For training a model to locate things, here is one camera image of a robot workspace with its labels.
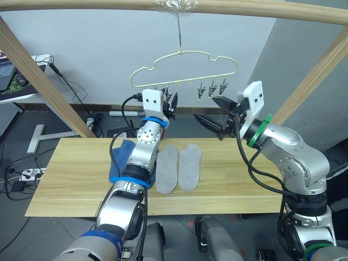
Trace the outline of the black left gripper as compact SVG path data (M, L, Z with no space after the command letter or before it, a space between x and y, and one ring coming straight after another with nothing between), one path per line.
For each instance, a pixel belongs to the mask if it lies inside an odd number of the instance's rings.
M178 103L178 93L176 92L172 102L170 104L170 98L171 98L172 94L167 94L165 95L165 99L164 99L164 105L163 105L163 114L168 118L173 118L174 120L176 119L176 116L174 114L176 108L177 108L177 103Z

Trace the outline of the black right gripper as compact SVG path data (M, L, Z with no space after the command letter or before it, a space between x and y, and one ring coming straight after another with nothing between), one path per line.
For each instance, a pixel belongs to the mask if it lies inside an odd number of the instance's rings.
M236 138L244 124L246 111L249 109L248 102L235 102L223 96L215 96L212 100L221 109L228 111L226 127L223 128L221 124L207 115L193 113L194 118L202 127L219 136L219 140L223 140L226 136Z

